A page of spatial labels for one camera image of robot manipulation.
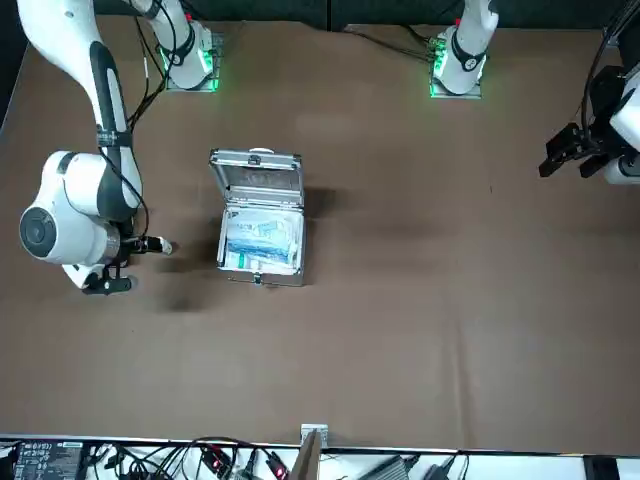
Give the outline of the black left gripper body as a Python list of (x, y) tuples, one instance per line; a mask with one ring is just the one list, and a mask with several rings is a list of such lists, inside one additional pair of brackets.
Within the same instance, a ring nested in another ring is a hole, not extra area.
[(594, 77), (587, 93), (587, 106), (581, 112), (581, 158), (595, 154), (612, 154), (624, 140), (611, 126), (624, 90), (622, 66), (606, 65)]

